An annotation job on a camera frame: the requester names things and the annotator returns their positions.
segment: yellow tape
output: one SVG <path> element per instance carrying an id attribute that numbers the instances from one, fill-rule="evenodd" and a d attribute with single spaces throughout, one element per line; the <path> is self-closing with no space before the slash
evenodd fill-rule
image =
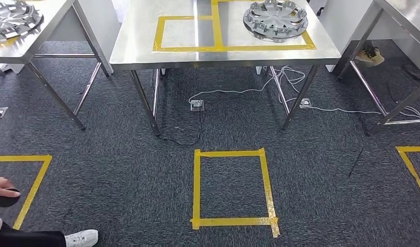
<path id="1" fill-rule="evenodd" d="M 211 20 L 213 17 L 211 15 L 199 15 L 197 16 L 198 20 Z M 159 16 L 159 21 L 157 22 L 157 28 L 155 30 L 154 44 L 152 45 L 152 50 L 162 51 L 165 48 L 162 48 L 163 33 L 165 31 L 165 23 L 167 20 L 194 20 L 195 16 L 193 15 L 174 15 L 174 16 Z"/>
<path id="2" fill-rule="evenodd" d="M 167 20 L 194 20 L 195 16 L 159 16 L 155 31 L 153 51 L 160 52 L 226 52 L 226 51 L 257 51 L 257 50 L 315 50 L 313 40 L 305 31 L 301 34 L 305 45 L 264 45 L 264 46 L 224 46 L 219 18 L 219 2 L 245 2 L 254 0 L 212 0 L 212 15 L 199 15 L 199 20 L 212 20 L 214 46 L 198 47 L 162 47 L 163 32 Z"/>
<path id="3" fill-rule="evenodd" d="M 201 157 L 240 157 L 240 156 L 259 156 L 260 166 L 263 176 L 263 184 L 265 187 L 266 205 L 269 217 L 261 218 L 200 218 L 200 169 Z M 216 151 L 201 152 L 195 150 L 194 156 L 194 204 L 192 207 L 192 229 L 198 230 L 200 226 L 235 226 L 235 225 L 270 225 L 272 236 L 274 238 L 279 235 L 278 218 L 275 215 L 274 203 L 272 200 L 271 183 L 269 180 L 268 165 L 266 162 L 265 149 L 261 148 L 256 151 Z"/>
<path id="4" fill-rule="evenodd" d="M 398 152 L 420 152 L 420 147 L 396 147 Z"/>
<path id="5" fill-rule="evenodd" d="M 260 151 L 221 151 L 221 152 L 201 152 L 201 157 L 241 157 L 259 156 Z"/>
<path id="6" fill-rule="evenodd" d="M 200 226 L 270 225 L 269 218 L 219 218 L 201 219 Z"/>
<path id="7" fill-rule="evenodd" d="M 194 157 L 194 205 L 193 205 L 193 218 L 192 229 L 198 230 L 200 225 L 200 197 L 201 197 L 201 157 L 200 150 L 195 149 Z"/>
<path id="8" fill-rule="evenodd" d="M 40 162 L 45 161 L 49 155 L 15 155 L 0 156 L 0 162 Z"/>
<path id="9" fill-rule="evenodd" d="M 271 220 L 272 235 L 274 238 L 279 235 L 278 218 L 275 214 L 274 201 L 272 200 L 271 182 L 269 180 L 268 163 L 266 161 L 265 149 L 260 148 L 260 164 L 263 176 L 263 185 L 265 187 L 266 204 L 268 206 L 269 219 Z"/>
<path id="10" fill-rule="evenodd" d="M 28 193 L 27 199 L 25 199 L 22 209 L 19 212 L 16 221 L 13 224 L 13 228 L 19 230 L 21 228 L 22 222 L 25 219 L 25 216 L 30 209 L 31 203 L 34 199 L 34 196 L 39 189 L 40 184 L 42 183 L 43 177 L 45 176 L 46 170 L 49 167 L 52 156 L 50 155 L 20 155 L 20 156 L 0 156 L 0 162 L 43 162 L 42 167 L 37 174 L 37 177 L 31 186 L 30 192 Z"/>
<path id="11" fill-rule="evenodd" d="M 213 40 L 215 42 L 215 48 L 220 48 L 222 44 L 222 31 L 221 24 L 219 21 L 219 4 L 218 0 L 212 0 L 212 16 L 215 18 L 212 21 L 213 25 Z"/>
<path id="12" fill-rule="evenodd" d="M 7 47 L 13 44 L 19 37 L 14 37 L 5 41 L 0 41 L 0 47 Z"/>
<path id="13" fill-rule="evenodd" d="M 409 169 L 410 173 L 413 175 L 413 177 L 416 180 L 417 185 L 420 188 L 419 175 L 415 171 L 412 165 L 412 162 L 409 160 L 409 158 L 406 155 L 406 152 L 420 152 L 420 147 L 396 147 L 396 150 L 398 150 L 399 156 L 401 156 L 402 160 L 404 161 L 404 164 L 406 164 L 407 169 Z"/>

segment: black object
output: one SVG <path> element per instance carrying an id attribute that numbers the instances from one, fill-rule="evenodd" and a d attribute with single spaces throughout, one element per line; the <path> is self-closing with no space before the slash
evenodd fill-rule
<path id="1" fill-rule="evenodd" d="M 23 232 L 11 228 L 5 222 L 0 230 L 0 246 L 66 247 L 61 232 Z"/>
<path id="2" fill-rule="evenodd" d="M 178 141 L 176 141 L 174 139 L 164 138 L 164 137 L 161 137 L 159 135 L 156 135 L 156 137 L 159 138 L 159 139 L 162 139 L 162 140 L 167 140 L 169 142 L 173 142 L 173 143 L 175 143 L 177 145 L 180 145 L 182 147 L 190 147 L 190 146 L 193 146 L 193 145 L 195 145 L 196 143 L 199 142 L 199 140 L 201 139 L 201 133 L 202 133 L 202 120 L 201 120 L 201 111 L 199 111 L 199 132 L 198 132 L 197 139 L 193 143 L 183 144 L 183 143 L 179 143 Z"/>
<path id="3" fill-rule="evenodd" d="M 15 188 L 10 188 L 10 189 L 6 189 L 6 190 L 19 192 L 19 190 L 15 189 Z M 16 202 L 19 201 L 19 197 L 20 196 L 18 196 L 18 197 L 3 197 L 3 196 L 0 196 L 0 207 L 13 206 L 14 204 L 16 204 Z"/>
<path id="4" fill-rule="evenodd" d="M 356 159 L 356 161 L 354 162 L 354 165 L 353 165 L 353 167 L 351 168 L 351 171 L 349 172 L 348 178 L 350 178 L 350 177 L 351 177 L 351 174 L 353 173 L 354 167 L 356 166 L 357 162 L 359 162 L 359 159 L 360 159 L 361 153 L 363 152 L 363 149 L 364 149 L 364 147 L 361 147 L 361 151 L 360 151 L 360 153 L 359 153 L 359 156 L 357 156 L 357 159 Z"/>
<path id="5" fill-rule="evenodd" d="M 325 7 L 321 7 L 320 9 L 319 9 L 319 11 L 316 13 L 316 16 L 321 16 L 321 14 L 322 14 L 322 10 L 324 10 L 325 9 Z"/>
<path id="6" fill-rule="evenodd" d="M 368 43 L 366 43 L 364 46 L 363 46 L 363 53 L 368 57 L 368 58 L 373 58 L 373 57 L 375 57 L 376 55 L 378 55 L 377 54 L 377 50 L 378 50 L 378 47 L 375 47 L 375 46 L 372 46 L 372 45 L 370 45 L 370 44 L 368 44 Z"/>

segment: shoe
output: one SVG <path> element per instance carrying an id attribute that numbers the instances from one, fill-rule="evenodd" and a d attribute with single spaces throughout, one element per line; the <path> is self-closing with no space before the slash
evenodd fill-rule
<path id="1" fill-rule="evenodd" d="M 98 242 L 97 230 L 85 230 L 64 236 L 66 247 L 92 247 Z"/>
<path id="2" fill-rule="evenodd" d="M 384 62 L 384 57 L 381 55 L 378 47 L 372 46 L 367 46 L 359 51 L 356 59 L 361 61 L 365 67 L 377 66 Z"/>

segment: power cord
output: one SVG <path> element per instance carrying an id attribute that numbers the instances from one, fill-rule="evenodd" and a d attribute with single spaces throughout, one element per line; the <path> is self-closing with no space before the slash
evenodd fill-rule
<path id="1" fill-rule="evenodd" d="M 287 76 L 287 74 L 285 73 L 285 71 L 291 71 L 291 72 L 295 72 L 295 73 L 297 73 L 297 74 L 300 74 L 300 75 L 302 75 L 301 77 L 299 77 L 299 78 L 296 78 L 296 79 L 289 79 L 288 78 L 288 76 Z M 297 92 L 297 93 L 299 93 L 300 91 L 298 90 L 298 89 L 296 89 L 295 88 L 295 85 L 296 84 L 298 84 L 298 83 L 300 83 L 301 81 L 303 81 L 304 80 L 304 78 L 305 78 L 305 74 L 303 73 L 303 72 L 301 72 L 301 71 L 298 71 L 298 70 L 294 70 L 294 69 L 292 69 L 292 68 L 290 68 L 290 67 L 287 67 L 287 66 L 284 66 L 281 70 L 275 70 L 275 71 L 278 71 L 278 72 L 280 72 L 278 75 L 277 75 L 277 77 L 279 77 L 279 83 L 281 84 L 281 79 L 283 78 L 282 76 L 281 76 L 281 74 L 283 74 L 285 77 L 286 77 L 286 79 L 287 79 L 287 81 L 288 81 L 288 83 L 292 86 L 292 88 Z M 392 94 L 391 94 L 391 91 L 390 91 L 390 88 L 389 88 L 389 83 L 388 82 L 386 82 L 387 83 L 387 88 L 388 88 L 388 91 L 389 91 L 389 96 L 391 97 L 391 99 L 393 100 L 393 101 L 395 101 L 395 102 L 397 102 L 398 103 L 398 101 L 396 101 L 396 100 L 394 100 L 394 98 L 392 97 Z M 289 101 L 292 101 L 292 100 L 295 100 L 296 98 L 292 98 L 292 99 L 289 99 L 289 100 L 286 100 L 286 103 L 287 102 L 289 102 Z M 280 95 L 278 95 L 278 100 L 279 100 L 279 102 L 280 103 L 283 103 L 283 101 L 282 101 L 282 99 L 281 99 L 281 97 L 280 97 Z M 322 108 L 319 108 L 319 107 L 310 107 L 310 106 L 308 106 L 308 105 L 305 105 L 304 107 L 306 107 L 306 108 L 310 108 L 310 109 L 316 109 L 316 110 L 320 110 L 320 111 L 324 111 L 324 112 L 334 112 L 334 111 L 341 111 L 341 112 L 347 112 L 347 113 L 363 113 L 363 114 L 379 114 L 379 115 L 382 115 L 381 113 L 379 113 L 379 112 L 363 112 L 363 111 L 348 111 L 348 110 L 343 110 L 343 109 L 340 109 L 340 108 L 336 108 L 336 109 L 322 109 Z M 406 113 L 404 113 L 404 112 L 400 112 L 400 114 L 401 115 L 404 115 L 404 116 L 409 116 L 409 117 L 417 117 L 417 118 L 420 118 L 420 112 L 417 110 L 417 109 L 415 109 L 415 108 L 413 108 L 413 107 L 405 107 L 405 109 L 406 110 L 408 110 L 408 111 L 411 111 L 411 112 L 413 112 L 413 113 L 415 113 L 416 115 L 413 115 L 413 114 L 406 114 Z"/>
<path id="2" fill-rule="evenodd" d="M 202 119 L 201 119 L 201 111 L 199 111 L 199 132 L 198 132 L 198 137 L 197 137 L 196 141 L 194 141 L 193 143 L 191 143 L 191 144 L 183 144 L 183 143 L 179 143 L 178 141 L 176 141 L 174 139 L 161 137 L 161 135 L 160 136 L 157 136 L 157 138 L 159 138 L 161 140 L 166 140 L 168 142 L 173 142 L 173 143 L 175 143 L 177 145 L 180 145 L 182 147 L 190 147 L 190 146 L 193 146 L 193 145 L 195 145 L 196 143 L 199 142 L 199 140 L 201 139 L 201 133 L 202 133 Z"/>
<path id="3" fill-rule="evenodd" d="M 269 84 L 269 82 L 272 81 L 272 79 L 273 79 L 273 77 L 271 79 L 269 79 L 265 83 L 265 85 L 263 85 L 263 87 L 261 89 L 248 89 L 248 90 L 244 90 L 244 91 L 240 91 L 240 92 L 239 91 L 226 91 L 226 90 L 213 90 L 213 91 L 208 91 L 208 92 L 200 92 L 200 93 L 197 93 L 197 94 L 193 95 L 192 97 L 190 97 L 188 102 L 189 102 L 189 104 L 191 104 L 191 100 L 193 98 L 197 97 L 198 95 L 201 95 L 201 94 L 211 94 L 211 93 L 215 93 L 215 92 L 236 93 L 236 94 L 243 94 L 243 93 L 250 92 L 250 91 L 261 92 L 261 91 L 263 91 L 265 89 L 265 87 Z"/>

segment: gray carpet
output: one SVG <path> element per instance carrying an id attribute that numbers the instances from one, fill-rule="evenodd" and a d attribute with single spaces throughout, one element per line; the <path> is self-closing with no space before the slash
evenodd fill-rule
<path id="1" fill-rule="evenodd" d="M 47 42 L 44 52 L 60 44 Z M 380 42 L 386 62 L 363 69 L 385 106 L 403 99 L 420 82 L 400 69 L 409 63 L 391 42 Z M 73 43 L 73 51 L 87 47 Z M 57 92 L 75 106 L 94 60 L 34 63 Z M 308 67 L 294 67 L 308 72 Z M 138 72 L 152 99 L 152 71 Z M 159 124 L 164 137 L 193 143 L 200 115 L 188 98 L 200 91 L 260 88 L 268 76 L 254 68 L 170 69 L 163 78 Z M 292 96 L 294 91 L 283 83 Z M 376 110 L 353 72 L 340 82 L 321 67 L 308 92 L 313 105 L 347 110 Z M 73 125 L 35 77 L 0 77 L 0 155 L 50 154 L 52 162 L 22 230 L 85 228 L 100 232 L 98 246 L 129 244 L 208 245 L 420 245 L 420 189 L 395 146 L 420 146 L 420 125 L 365 132 L 377 115 L 300 110 L 283 131 L 283 107 L 274 84 L 242 95 L 214 93 L 201 114 L 201 139 L 182 147 L 160 140 L 151 128 L 127 73 L 98 75 L 80 118 Z M 420 103 L 415 107 L 420 110 Z M 189 222 L 193 202 L 193 153 L 257 150 L 264 147 L 281 235 L 269 226 L 202 227 Z M 360 150 L 359 161 L 349 176 Z M 420 173 L 420 154 L 409 154 Z M 262 217 L 266 202 L 259 160 L 253 157 L 203 158 L 201 217 Z M 40 163 L 0 163 L 0 176 L 26 193 Z M 0 209 L 12 224 L 22 203 Z"/>

